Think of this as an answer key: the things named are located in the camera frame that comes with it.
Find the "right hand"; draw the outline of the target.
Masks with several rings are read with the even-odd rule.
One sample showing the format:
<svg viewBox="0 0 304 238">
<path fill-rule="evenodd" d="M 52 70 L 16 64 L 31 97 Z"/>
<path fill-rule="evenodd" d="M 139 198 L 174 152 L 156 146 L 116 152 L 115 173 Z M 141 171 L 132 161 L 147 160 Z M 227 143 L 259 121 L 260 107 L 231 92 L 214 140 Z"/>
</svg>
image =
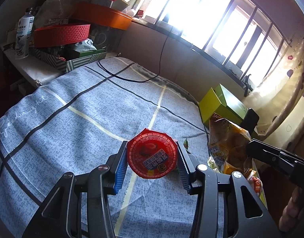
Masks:
<svg viewBox="0 0 304 238">
<path fill-rule="evenodd" d="M 285 206 L 282 216 L 279 220 L 279 230 L 283 232 L 290 231 L 298 222 L 302 210 L 302 189 L 296 187 L 293 190 L 288 204 Z"/>
</svg>

